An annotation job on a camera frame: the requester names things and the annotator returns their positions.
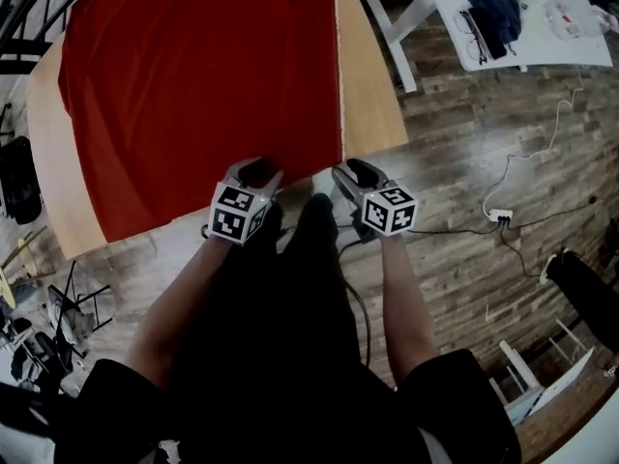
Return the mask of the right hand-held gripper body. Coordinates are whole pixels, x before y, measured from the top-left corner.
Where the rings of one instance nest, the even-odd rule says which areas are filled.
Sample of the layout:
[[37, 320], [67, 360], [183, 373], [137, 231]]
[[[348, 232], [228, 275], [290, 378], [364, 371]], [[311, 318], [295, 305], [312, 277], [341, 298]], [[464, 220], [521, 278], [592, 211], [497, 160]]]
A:
[[365, 190], [360, 210], [363, 229], [378, 236], [392, 237], [413, 228], [418, 201], [404, 186], [389, 182], [383, 188]]

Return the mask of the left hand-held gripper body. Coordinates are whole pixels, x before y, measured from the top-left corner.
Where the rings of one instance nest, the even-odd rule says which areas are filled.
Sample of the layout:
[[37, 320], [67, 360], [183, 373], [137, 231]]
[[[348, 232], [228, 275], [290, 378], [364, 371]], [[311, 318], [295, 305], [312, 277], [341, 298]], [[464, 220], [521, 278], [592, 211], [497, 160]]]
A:
[[202, 236], [216, 236], [243, 246], [262, 226], [269, 209], [269, 199], [247, 188], [217, 183], [209, 208], [209, 221]]

